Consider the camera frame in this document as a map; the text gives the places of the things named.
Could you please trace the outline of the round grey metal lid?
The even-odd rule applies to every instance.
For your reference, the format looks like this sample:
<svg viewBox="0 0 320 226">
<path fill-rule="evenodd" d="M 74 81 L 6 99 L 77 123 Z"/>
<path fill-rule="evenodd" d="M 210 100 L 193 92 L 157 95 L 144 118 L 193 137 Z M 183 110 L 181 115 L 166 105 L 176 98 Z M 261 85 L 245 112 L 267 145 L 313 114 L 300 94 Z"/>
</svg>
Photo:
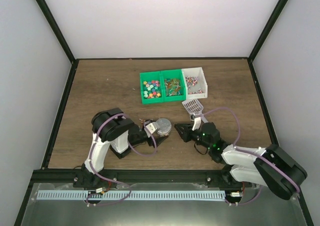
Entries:
<svg viewBox="0 0 320 226">
<path fill-rule="evenodd" d="M 156 123 L 158 124 L 158 131 L 164 131 L 164 132 L 168 132 L 172 130 L 172 124 L 171 122 L 166 119 L 166 118 L 160 118 L 156 121 Z"/>
</svg>

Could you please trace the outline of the lilac slotted plastic scoop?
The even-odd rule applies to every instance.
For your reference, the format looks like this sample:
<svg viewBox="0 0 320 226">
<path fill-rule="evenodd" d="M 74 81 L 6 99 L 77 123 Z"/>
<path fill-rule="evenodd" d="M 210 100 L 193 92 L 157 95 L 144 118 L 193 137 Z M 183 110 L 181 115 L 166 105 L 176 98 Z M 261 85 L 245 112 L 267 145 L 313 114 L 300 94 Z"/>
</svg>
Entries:
<svg viewBox="0 0 320 226">
<path fill-rule="evenodd" d="M 199 102 L 198 99 L 187 99 L 182 101 L 182 105 L 184 106 L 184 108 L 186 109 L 186 111 L 189 114 L 189 117 L 191 114 L 195 113 L 195 114 L 202 114 L 201 120 L 204 123 L 207 123 L 208 120 L 205 118 L 205 116 L 203 115 L 203 105 Z"/>
</svg>

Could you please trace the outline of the white bin striped candies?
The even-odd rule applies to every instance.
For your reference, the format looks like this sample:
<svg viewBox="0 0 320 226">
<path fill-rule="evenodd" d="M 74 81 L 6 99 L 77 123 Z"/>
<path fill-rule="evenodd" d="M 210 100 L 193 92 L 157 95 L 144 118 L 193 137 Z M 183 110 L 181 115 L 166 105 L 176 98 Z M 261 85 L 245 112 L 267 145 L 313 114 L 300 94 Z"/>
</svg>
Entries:
<svg viewBox="0 0 320 226">
<path fill-rule="evenodd" d="M 181 70 L 186 89 L 186 99 L 205 99 L 208 97 L 208 84 L 202 67 Z"/>
</svg>

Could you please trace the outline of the green bin candies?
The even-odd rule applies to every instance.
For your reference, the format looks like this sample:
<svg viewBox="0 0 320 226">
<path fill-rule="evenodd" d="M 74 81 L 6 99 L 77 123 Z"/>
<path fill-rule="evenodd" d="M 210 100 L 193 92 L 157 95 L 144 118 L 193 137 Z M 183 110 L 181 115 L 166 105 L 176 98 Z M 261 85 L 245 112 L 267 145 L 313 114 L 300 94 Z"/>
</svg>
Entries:
<svg viewBox="0 0 320 226">
<path fill-rule="evenodd" d="M 187 98 L 182 69 L 163 70 L 160 75 L 164 102 L 184 101 Z"/>
<path fill-rule="evenodd" d="M 164 83 L 160 71 L 139 74 L 141 102 L 143 105 L 164 102 Z"/>
</svg>

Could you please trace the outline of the clear plastic round container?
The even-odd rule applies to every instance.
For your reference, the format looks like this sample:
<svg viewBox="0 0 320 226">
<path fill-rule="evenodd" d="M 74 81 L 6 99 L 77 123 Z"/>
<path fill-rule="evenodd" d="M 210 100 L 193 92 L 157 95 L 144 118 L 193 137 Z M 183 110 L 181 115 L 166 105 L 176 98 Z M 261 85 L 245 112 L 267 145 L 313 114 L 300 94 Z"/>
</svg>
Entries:
<svg viewBox="0 0 320 226">
<path fill-rule="evenodd" d="M 157 136 L 158 137 L 168 137 L 170 135 L 170 131 L 164 132 L 164 131 L 158 131 Z"/>
</svg>

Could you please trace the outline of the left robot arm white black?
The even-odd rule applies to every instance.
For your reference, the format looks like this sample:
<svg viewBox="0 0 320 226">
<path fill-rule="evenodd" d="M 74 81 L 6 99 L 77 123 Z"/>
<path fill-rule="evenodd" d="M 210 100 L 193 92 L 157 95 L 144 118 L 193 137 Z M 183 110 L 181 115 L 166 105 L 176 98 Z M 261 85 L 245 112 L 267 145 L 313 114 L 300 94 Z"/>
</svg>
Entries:
<svg viewBox="0 0 320 226">
<path fill-rule="evenodd" d="M 135 124 L 120 108 L 98 112 L 91 120 L 92 144 L 87 159 L 81 166 L 82 180 L 92 188 L 102 182 L 99 173 L 110 149 L 119 159 L 147 143 L 154 149 L 164 142 L 172 130 L 166 118 L 146 120 L 142 126 Z"/>
</svg>

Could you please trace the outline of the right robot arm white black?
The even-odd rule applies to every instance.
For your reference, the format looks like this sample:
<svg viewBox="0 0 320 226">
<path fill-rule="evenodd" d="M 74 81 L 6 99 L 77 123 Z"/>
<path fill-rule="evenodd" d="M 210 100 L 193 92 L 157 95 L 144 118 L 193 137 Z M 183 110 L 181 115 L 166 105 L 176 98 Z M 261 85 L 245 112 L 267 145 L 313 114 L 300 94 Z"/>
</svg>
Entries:
<svg viewBox="0 0 320 226">
<path fill-rule="evenodd" d="M 267 148 L 246 148 L 228 144 L 212 122 L 199 127 L 177 123 L 174 128 L 184 142 L 202 146 L 211 159 L 227 170 L 222 181 L 227 187 L 249 182 L 268 187 L 277 197 L 288 200 L 300 192 L 308 174 L 290 155 L 276 144 Z"/>
</svg>

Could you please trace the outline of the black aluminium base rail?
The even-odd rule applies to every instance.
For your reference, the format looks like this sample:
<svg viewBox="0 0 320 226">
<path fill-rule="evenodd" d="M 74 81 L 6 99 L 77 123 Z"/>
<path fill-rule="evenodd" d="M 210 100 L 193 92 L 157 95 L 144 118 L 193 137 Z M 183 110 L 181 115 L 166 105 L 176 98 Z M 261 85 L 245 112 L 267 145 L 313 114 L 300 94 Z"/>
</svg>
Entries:
<svg viewBox="0 0 320 226">
<path fill-rule="evenodd" d="M 135 183 L 197 183 L 220 189 L 236 189 L 241 182 L 226 181 L 223 170 L 117 170 L 107 169 L 100 172 L 103 177 Z M 108 186 L 107 181 L 95 175 L 85 176 L 81 169 L 40 169 L 32 173 L 31 183 L 73 183 L 74 187 L 99 188 Z"/>
</svg>

